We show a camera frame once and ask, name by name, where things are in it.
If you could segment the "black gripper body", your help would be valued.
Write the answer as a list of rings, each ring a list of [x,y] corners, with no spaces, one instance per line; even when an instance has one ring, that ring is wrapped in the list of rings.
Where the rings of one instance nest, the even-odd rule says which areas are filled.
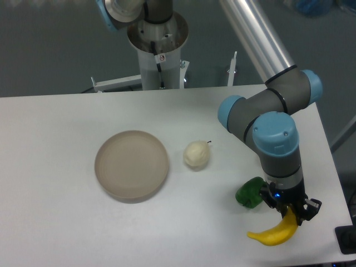
[[[276,201],[292,207],[294,211],[294,205],[302,200],[303,198],[307,198],[305,194],[305,186],[304,180],[301,180],[296,186],[291,187],[289,189],[278,189],[276,185],[271,182],[270,184],[265,184],[261,189],[261,191],[267,191],[269,195]]]

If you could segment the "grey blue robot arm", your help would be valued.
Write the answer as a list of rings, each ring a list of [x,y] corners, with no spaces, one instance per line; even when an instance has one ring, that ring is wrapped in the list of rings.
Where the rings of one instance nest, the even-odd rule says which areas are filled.
[[[259,194],[295,222],[311,220],[321,202],[305,193],[299,135],[292,114],[321,98],[320,78],[300,70],[290,58],[257,1],[221,1],[236,35],[266,88],[250,98],[231,96],[218,110],[220,123],[258,156],[266,175]],[[127,28],[130,43],[145,55],[139,61],[144,90],[179,88],[180,61],[173,57],[186,42],[188,27],[172,1],[98,1],[106,25]]]

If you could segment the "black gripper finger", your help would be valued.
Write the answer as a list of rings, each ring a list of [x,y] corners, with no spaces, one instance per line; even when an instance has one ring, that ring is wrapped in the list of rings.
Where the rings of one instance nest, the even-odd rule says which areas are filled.
[[[275,209],[281,214],[281,218],[285,217],[288,209],[286,205],[274,200],[267,191],[261,191],[260,196],[268,207],[270,207],[271,209]]]
[[[301,225],[303,221],[310,221],[316,216],[322,206],[322,202],[317,199],[303,198],[294,205],[296,222]]]

